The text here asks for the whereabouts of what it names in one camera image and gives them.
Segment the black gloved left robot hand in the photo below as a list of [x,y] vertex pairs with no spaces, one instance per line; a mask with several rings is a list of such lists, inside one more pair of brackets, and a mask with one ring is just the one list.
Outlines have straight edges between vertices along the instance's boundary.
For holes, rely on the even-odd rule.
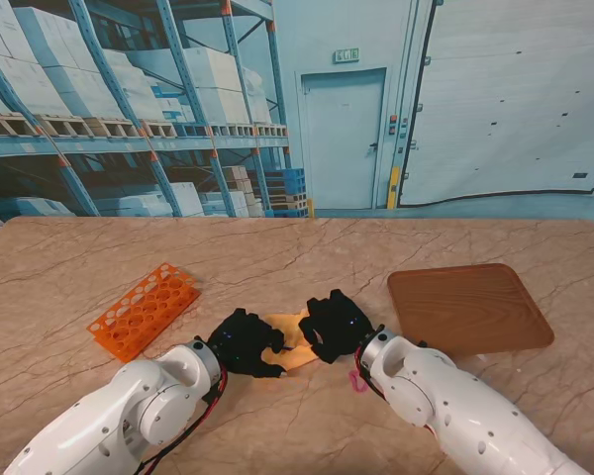
[[281,365],[261,358],[266,349],[275,354],[281,352],[284,343],[282,331],[243,308],[235,309],[226,317],[207,341],[229,372],[254,378],[279,378],[286,372]]

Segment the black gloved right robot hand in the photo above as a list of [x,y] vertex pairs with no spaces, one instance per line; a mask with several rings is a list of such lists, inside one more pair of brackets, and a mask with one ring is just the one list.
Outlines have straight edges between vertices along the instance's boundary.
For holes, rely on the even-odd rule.
[[299,329],[312,351],[328,364],[353,354],[374,332],[367,315],[340,289],[332,290],[326,299],[309,299],[307,310]]

